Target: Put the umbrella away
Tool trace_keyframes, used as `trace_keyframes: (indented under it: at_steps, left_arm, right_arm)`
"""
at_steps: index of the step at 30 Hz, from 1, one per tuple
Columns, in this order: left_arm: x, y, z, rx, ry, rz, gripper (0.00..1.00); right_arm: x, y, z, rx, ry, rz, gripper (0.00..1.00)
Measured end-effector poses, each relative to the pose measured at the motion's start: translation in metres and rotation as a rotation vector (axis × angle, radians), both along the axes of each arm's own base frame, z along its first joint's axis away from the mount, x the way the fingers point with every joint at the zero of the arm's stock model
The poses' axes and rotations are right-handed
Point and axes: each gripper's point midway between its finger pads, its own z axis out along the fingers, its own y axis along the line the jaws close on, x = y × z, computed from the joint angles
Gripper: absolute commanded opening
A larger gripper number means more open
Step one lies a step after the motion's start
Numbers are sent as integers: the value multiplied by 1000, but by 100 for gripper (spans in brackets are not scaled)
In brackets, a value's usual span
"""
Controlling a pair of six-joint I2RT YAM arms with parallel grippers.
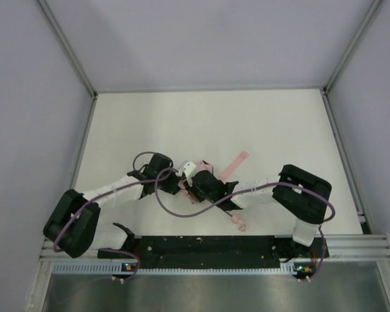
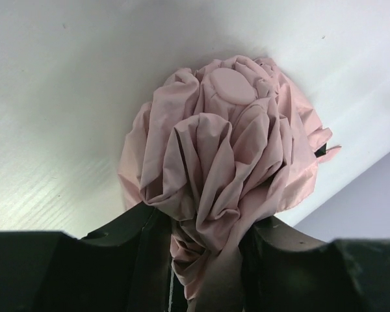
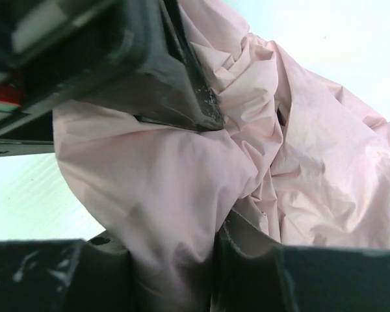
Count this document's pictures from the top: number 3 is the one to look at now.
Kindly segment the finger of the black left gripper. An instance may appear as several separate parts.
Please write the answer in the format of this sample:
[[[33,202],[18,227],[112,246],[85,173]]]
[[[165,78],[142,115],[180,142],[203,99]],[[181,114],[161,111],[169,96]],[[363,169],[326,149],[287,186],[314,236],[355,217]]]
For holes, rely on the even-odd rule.
[[[57,107],[91,103],[146,123],[218,131],[224,118],[175,1],[58,1],[74,33]]]

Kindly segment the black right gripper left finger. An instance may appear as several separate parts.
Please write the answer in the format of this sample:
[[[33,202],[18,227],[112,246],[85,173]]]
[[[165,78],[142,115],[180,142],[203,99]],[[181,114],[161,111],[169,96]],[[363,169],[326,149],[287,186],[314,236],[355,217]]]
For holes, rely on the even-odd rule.
[[[0,311],[137,311],[129,252],[85,241],[0,241]]]

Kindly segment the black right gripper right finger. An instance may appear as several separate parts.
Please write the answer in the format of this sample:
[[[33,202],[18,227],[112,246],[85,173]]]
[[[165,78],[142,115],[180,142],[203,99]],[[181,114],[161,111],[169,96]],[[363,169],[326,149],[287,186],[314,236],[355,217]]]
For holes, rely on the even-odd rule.
[[[236,211],[216,235],[213,311],[390,311],[390,250],[280,244]]]

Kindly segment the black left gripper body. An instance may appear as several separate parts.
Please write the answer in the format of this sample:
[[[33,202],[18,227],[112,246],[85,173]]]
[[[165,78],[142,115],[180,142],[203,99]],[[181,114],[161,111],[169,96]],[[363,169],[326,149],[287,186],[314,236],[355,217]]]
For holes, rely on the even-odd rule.
[[[53,151],[52,111],[166,50],[163,1],[0,1],[0,155]]]

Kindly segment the pink and black folding umbrella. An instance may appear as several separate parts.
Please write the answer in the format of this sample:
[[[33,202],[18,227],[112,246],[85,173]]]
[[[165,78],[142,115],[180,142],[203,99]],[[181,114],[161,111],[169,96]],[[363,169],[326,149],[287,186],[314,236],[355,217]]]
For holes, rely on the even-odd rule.
[[[390,122],[224,2],[178,7],[223,130],[147,125],[95,99],[53,111],[60,171],[131,252],[141,308],[206,308],[232,207],[283,244],[390,249]]]

